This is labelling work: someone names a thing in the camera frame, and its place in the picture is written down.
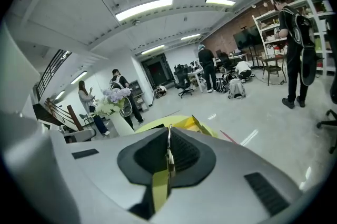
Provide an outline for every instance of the brick wall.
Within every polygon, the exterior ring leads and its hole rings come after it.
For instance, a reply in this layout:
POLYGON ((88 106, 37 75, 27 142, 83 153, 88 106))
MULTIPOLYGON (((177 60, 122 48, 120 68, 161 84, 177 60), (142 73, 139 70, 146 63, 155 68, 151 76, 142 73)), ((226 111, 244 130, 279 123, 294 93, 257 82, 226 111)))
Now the brick wall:
MULTIPOLYGON (((203 44, 206 48, 210 49, 214 55, 216 55, 217 50, 224 51, 229 53, 237 49, 236 42, 234 40, 233 34, 236 34, 242 31, 243 27, 252 27, 255 26, 255 22, 252 18, 252 15, 255 17, 260 16, 266 13, 268 10, 263 6, 263 3, 267 2, 269 10, 272 10, 270 0, 262 0, 256 4, 256 8, 249 8, 236 18, 232 19, 230 22, 222 26, 208 38, 203 41, 203 44)), ((258 50, 263 50, 263 46, 257 47, 258 50)))

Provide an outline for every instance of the person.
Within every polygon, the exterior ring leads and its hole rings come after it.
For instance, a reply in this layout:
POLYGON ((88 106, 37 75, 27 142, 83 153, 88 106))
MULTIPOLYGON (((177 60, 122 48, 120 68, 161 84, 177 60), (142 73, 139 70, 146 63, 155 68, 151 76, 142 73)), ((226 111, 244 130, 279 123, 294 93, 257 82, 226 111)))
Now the person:
POLYGON ((161 94, 161 96, 164 96, 167 93, 167 89, 164 86, 157 86, 157 92, 161 94))
POLYGON ((238 73, 241 82, 245 83, 252 75, 252 64, 249 62, 241 61, 236 65, 235 71, 238 73))
MULTIPOLYGON (((128 87, 128 82, 125 79, 124 76, 121 75, 120 71, 118 69, 112 70, 112 79, 110 80, 110 87, 111 88, 126 88, 128 87)), ((144 119, 141 115, 141 113, 138 111, 138 108, 136 106, 136 103, 132 97, 132 92, 131 95, 127 97, 130 101, 130 104, 132 106, 132 113, 135 115, 135 118, 138 120, 139 125, 141 125, 144 122, 144 119)), ((133 128, 133 123, 130 117, 124 117, 126 122, 133 128)))
MULTIPOLYGON (((80 98, 80 101, 85 109, 85 111, 87 113, 94 113, 95 112, 95 106, 93 104, 93 100, 95 99, 95 96, 91 95, 93 88, 90 88, 89 94, 85 89, 85 84, 84 81, 80 81, 78 82, 78 96, 80 98)), ((109 135, 110 132, 108 131, 108 129, 106 128, 106 126, 104 125, 104 123, 102 122, 102 119, 100 118, 99 115, 96 115, 93 117, 95 125, 98 129, 98 131, 101 134, 104 135, 109 135)))
POLYGON ((212 78, 212 83, 213 83, 213 88, 215 89, 216 87, 216 75, 215 75, 215 68, 216 68, 216 62, 215 58, 213 56, 212 51, 209 49, 205 49, 204 45, 199 45, 198 47, 199 53, 199 62, 201 63, 202 67, 204 68, 205 72, 205 79, 206 79, 206 84, 207 84, 207 92, 211 93, 212 86, 211 86, 211 81, 210 81, 210 76, 212 78))
POLYGON ((300 76, 300 95, 296 98, 297 77, 301 72, 301 50, 302 47, 296 44, 293 37, 289 33, 292 31, 292 14, 287 12, 290 10, 293 13, 297 11, 289 7, 285 0, 274 0, 275 9, 279 12, 280 31, 275 33, 276 38, 287 38, 288 52, 287 52, 287 68, 288 68, 288 98, 283 98, 282 103, 290 109, 295 107, 294 101, 300 104, 300 107, 305 107, 306 93, 308 86, 304 85, 300 76))

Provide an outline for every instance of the shoe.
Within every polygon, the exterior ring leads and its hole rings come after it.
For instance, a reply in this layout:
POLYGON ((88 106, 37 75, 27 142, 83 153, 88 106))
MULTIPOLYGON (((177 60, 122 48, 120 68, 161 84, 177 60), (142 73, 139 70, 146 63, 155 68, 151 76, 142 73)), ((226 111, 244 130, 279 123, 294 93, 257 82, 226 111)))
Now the shoe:
POLYGON ((305 107, 305 101, 300 100, 300 97, 299 97, 299 96, 297 96, 296 100, 297 100, 297 102, 300 104, 300 106, 301 106, 302 108, 305 107))
POLYGON ((294 102, 288 101, 287 98, 282 99, 282 103, 286 106, 288 106, 290 109, 293 109, 295 107, 294 102))

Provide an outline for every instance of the concrete floor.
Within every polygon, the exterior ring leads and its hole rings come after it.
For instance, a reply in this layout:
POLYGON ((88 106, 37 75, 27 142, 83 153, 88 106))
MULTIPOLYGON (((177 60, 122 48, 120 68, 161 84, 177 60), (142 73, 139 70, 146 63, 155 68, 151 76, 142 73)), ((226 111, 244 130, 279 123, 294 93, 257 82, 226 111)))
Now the concrete floor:
MULTIPOLYGON (((244 84, 247 96, 243 99, 228 99, 228 93, 201 93, 198 88, 193 96, 180 99, 181 90, 171 88, 164 97, 154 100, 149 111, 142 113, 145 123, 169 115, 194 115, 216 131, 220 139, 229 140, 221 130, 284 171, 306 191, 324 180, 336 156, 336 152, 328 153, 336 138, 336 128, 316 128, 318 121, 326 119, 327 110, 337 110, 329 96, 333 77, 317 78, 308 90, 306 107, 296 103, 290 110, 281 103, 282 97, 288 95, 288 84, 268 86, 259 81, 261 70, 253 73, 256 77, 244 84)), ((282 79, 281 75, 272 75, 270 82, 279 84, 282 79)), ((139 128, 135 118, 133 122, 135 129, 139 128)), ((105 123, 111 134, 98 134, 96 139, 117 136, 111 122, 105 123)))

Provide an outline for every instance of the jeans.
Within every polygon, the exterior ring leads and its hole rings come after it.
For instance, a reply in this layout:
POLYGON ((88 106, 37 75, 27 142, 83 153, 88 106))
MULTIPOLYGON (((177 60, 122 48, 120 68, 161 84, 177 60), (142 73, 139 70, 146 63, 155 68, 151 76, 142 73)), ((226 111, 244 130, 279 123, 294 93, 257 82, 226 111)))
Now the jeans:
MULTIPOLYGON (((136 103, 134 101, 134 99, 132 98, 132 96, 128 97, 131 106, 132 106, 132 113, 135 115, 135 118, 138 120, 138 122, 142 122, 143 118, 141 113, 138 111, 138 108, 136 106, 136 103)), ((132 124, 132 120, 130 118, 130 116, 128 117, 124 117, 125 121, 130 125, 131 128, 133 128, 133 124, 132 124)))
POLYGON ((246 79, 246 78, 250 77, 251 74, 252 74, 251 70, 244 70, 239 74, 239 78, 240 79, 246 79))
POLYGON ((215 67, 213 64, 207 64, 204 66, 204 72, 205 72, 205 79, 207 84, 207 90, 212 89, 211 81, 210 81, 210 75, 212 78, 213 88, 216 87, 216 75, 215 75, 215 67))
MULTIPOLYGON (((89 106, 89 111, 90 111, 90 113, 93 113, 93 112, 96 111, 96 109, 95 109, 94 106, 89 106)), ((101 134, 104 134, 105 132, 107 132, 107 128, 104 125, 104 123, 103 123, 102 119, 100 118, 100 116, 94 116, 93 119, 94 119, 94 122, 95 122, 95 125, 96 125, 98 131, 101 134)))
MULTIPOLYGON (((288 68, 288 101, 293 102, 296 99, 296 87, 297 87, 297 77, 301 73, 301 50, 295 49, 294 52, 288 52, 287 59, 287 68, 288 68)), ((308 86, 304 85, 301 74, 300 74, 300 100, 305 101, 306 93, 308 92, 308 86)))

